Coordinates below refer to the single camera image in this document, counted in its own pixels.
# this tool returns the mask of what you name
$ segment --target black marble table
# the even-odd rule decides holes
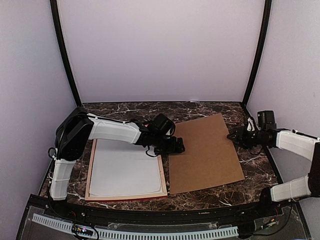
[[[243,125],[246,115],[237,102],[130,102],[86,103],[83,107],[90,113],[116,120],[147,121],[164,113],[175,123],[203,118],[221,113],[229,130]],[[261,190],[277,184],[277,178],[264,152],[252,155],[248,150],[235,147],[245,180],[218,187],[169,195],[168,198],[115,202],[85,201],[87,175],[92,141],[75,164],[67,190],[67,201],[92,207],[135,211],[183,211],[236,206],[257,202]],[[165,180],[170,192],[169,161],[162,158]],[[46,196],[48,178],[40,195]]]

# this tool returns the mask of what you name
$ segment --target ventilation grille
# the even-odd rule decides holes
[[[33,214],[32,221],[49,228],[73,234],[71,232],[72,223],[53,219],[48,216]],[[238,227],[228,227],[223,229],[207,230],[207,231],[194,231],[194,232],[179,232],[179,233],[141,233],[141,232],[125,232],[106,230],[96,227],[101,240],[215,240],[230,237],[237,237]],[[92,239],[97,238],[96,232],[93,233]]]

